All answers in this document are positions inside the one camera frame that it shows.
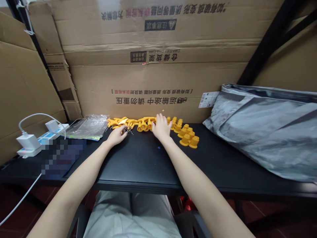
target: person's left hand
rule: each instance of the person's left hand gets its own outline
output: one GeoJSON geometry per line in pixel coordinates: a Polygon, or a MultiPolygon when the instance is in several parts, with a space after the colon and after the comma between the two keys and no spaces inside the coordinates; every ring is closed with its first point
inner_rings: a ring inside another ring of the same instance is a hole
{"type": "Polygon", "coordinates": [[[114,129],[111,134],[109,135],[106,142],[111,145],[111,147],[119,144],[121,141],[126,138],[128,132],[125,132],[124,129],[127,128],[127,126],[121,126],[119,128],[114,129]]]}

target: plastic bag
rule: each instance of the plastic bag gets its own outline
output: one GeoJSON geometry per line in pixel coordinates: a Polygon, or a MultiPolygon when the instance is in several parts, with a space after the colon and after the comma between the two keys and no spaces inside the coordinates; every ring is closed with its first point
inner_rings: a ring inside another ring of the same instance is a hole
{"type": "Polygon", "coordinates": [[[66,137],[70,139],[89,139],[99,141],[107,127],[109,115],[88,115],[66,129],[66,137]]]}

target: light gray pants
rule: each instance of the light gray pants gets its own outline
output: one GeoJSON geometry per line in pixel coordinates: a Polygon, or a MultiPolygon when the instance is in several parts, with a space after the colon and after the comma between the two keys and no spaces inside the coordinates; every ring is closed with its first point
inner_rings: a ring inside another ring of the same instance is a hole
{"type": "Polygon", "coordinates": [[[181,237],[166,195],[100,191],[84,238],[181,237]]]}

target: floor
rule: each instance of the floor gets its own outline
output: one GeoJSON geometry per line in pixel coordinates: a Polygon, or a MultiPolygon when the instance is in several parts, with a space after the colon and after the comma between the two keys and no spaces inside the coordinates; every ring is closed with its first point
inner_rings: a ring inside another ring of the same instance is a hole
{"type": "MultiPolygon", "coordinates": [[[[57,187],[45,187],[38,186],[32,189],[32,193],[38,197],[45,204],[49,204],[54,195],[58,192],[57,187]]],[[[92,209],[95,203],[95,196],[98,191],[90,191],[83,199],[82,204],[86,208],[92,209]]],[[[2,221],[14,206],[21,199],[14,192],[0,188],[0,221],[2,221]]],[[[228,200],[229,204],[234,209],[234,202],[228,200]]],[[[274,203],[260,203],[260,202],[243,202],[243,208],[245,212],[246,222],[251,222],[260,219],[268,214],[283,209],[285,205],[274,203]]],[[[11,217],[0,227],[1,238],[24,238],[28,235],[36,221],[41,216],[41,212],[29,204],[27,201],[23,201],[17,210],[11,215],[11,217]]],[[[316,237],[317,225],[311,222],[303,222],[289,227],[283,227],[281,229],[275,229],[272,231],[263,232],[258,234],[257,238],[310,238],[316,237]]]]}

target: gray storage bag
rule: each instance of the gray storage bag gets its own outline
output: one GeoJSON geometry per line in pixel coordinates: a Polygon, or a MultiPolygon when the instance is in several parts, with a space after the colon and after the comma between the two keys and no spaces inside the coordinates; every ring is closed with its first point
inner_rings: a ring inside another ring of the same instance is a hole
{"type": "Polygon", "coordinates": [[[317,182],[317,93],[223,85],[203,124],[272,173],[317,182]]]}

